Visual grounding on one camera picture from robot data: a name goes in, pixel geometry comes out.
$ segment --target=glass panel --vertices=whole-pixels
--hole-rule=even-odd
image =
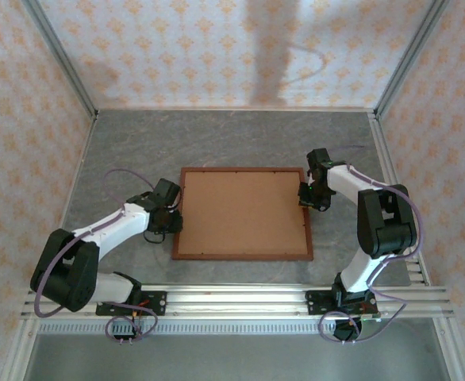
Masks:
[[[363,333],[378,329],[366,323]],[[25,381],[69,379],[449,379],[431,319],[398,319],[371,341],[318,335],[153,335],[128,344],[104,335],[39,334]]]

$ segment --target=enclosure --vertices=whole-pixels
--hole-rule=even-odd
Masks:
[[[33,313],[48,235],[117,209],[102,184],[111,168],[174,183],[182,167],[306,171],[322,147],[403,183],[424,218],[423,252],[376,280],[409,300],[376,341],[320,341],[308,315],[305,292],[329,289],[358,248],[342,194],[309,212],[313,260],[174,260],[172,237],[142,235],[115,248],[100,271],[167,291],[156,333],[132,348],[100,336],[107,319],[92,305]],[[146,191],[129,174],[107,187],[125,200]],[[378,304],[372,332],[399,306]],[[365,352],[385,365],[373,371]],[[143,359],[152,374],[122,367]],[[465,1],[0,1],[0,379],[235,371],[465,379]]]

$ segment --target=wall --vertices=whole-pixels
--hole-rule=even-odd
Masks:
[[[42,0],[95,105],[373,108],[431,0]]]
[[[448,6],[382,127],[425,217],[432,281],[450,287],[465,332],[465,0]]]
[[[90,121],[18,0],[0,1],[0,374]]]

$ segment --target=brown picture frame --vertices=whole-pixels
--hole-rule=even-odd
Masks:
[[[303,168],[301,167],[183,167],[181,170],[180,187],[182,188],[182,198],[179,203],[179,210],[183,213],[183,232],[185,232],[185,188],[186,175],[191,172],[297,172],[299,181],[305,181]],[[180,236],[182,233],[177,233],[174,236],[174,245],[172,250],[173,260],[313,260],[313,244],[312,244],[312,229],[310,226],[309,211],[307,208],[298,208],[303,215],[303,229],[305,231],[306,252],[302,253],[271,253],[271,254],[213,254],[213,253],[181,253]]]

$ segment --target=wooden frame border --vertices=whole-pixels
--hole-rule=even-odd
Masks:
[[[187,172],[297,172],[300,182],[305,181],[305,172],[302,167],[182,167],[179,185],[182,188],[179,210],[182,211],[183,199],[185,196],[185,176]],[[291,255],[291,254],[188,254],[181,255],[179,249],[179,233],[175,234],[174,244],[172,249],[173,260],[313,260],[313,243],[312,243],[312,228],[310,226],[310,216],[308,208],[302,207],[303,221],[305,222],[306,236],[306,254]]]

